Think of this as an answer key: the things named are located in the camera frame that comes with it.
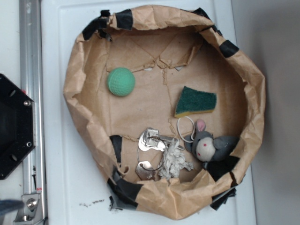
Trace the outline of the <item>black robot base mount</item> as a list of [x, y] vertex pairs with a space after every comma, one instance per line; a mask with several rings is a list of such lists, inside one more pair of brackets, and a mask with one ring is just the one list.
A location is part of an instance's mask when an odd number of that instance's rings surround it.
[[0, 75], [0, 179], [6, 179], [35, 147], [33, 101]]

